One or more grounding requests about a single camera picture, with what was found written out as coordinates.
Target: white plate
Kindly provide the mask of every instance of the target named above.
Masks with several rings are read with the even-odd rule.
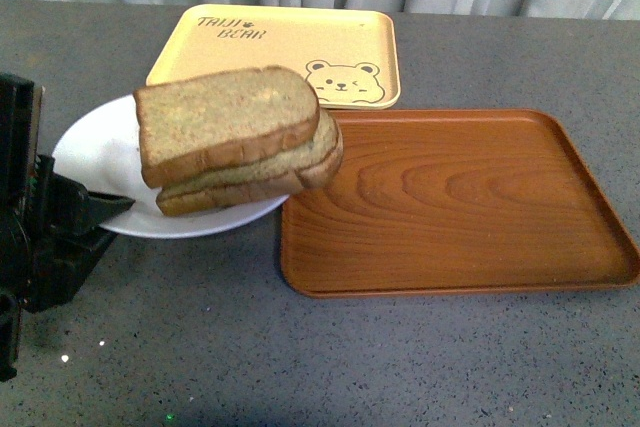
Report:
[[[53,151],[54,170],[90,191],[124,195],[136,202],[101,227],[119,234],[161,239],[198,237],[247,224],[276,209],[288,196],[165,217],[140,174],[138,121],[131,95],[108,102],[78,120]]]

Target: bread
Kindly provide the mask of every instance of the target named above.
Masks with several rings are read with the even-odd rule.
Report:
[[[342,134],[324,109],[313,138],[251,165],[211,170],[164,188],[158,207],[168,216],[254,202],[324,186],[342,162]]]
[[[278,66],[143,87],[133,96],[142,177],[151,188],[297,147],[313,136],[320,112],[304,78]]]

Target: gray countertop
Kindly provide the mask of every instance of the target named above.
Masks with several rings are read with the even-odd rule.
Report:
[[[0,70],[47,88],[40,152],[143,85],[185,9],[0,2]],[[396,108],[552,114],[640,240],[640,23],[392,17]],[[637,287],[313,300],[279,220],[118,236],[73,302],[25,315],[0,425],[640,425]]]

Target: wooden tray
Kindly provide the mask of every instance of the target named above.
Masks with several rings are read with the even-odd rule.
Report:
[[[336,111],[345,158],[285,202],[282,271],[313,297],[600,289],[640,254],[563,128],[530,110]]]

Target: cartoon bear face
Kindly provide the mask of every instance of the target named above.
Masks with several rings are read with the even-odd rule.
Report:
[[[366,102],[372,104],[384,97],[376,75],[377,65],[361,62],[357,65],[331,65],[324,60],[307,64],[307,81],[320,100],[336,104]]]

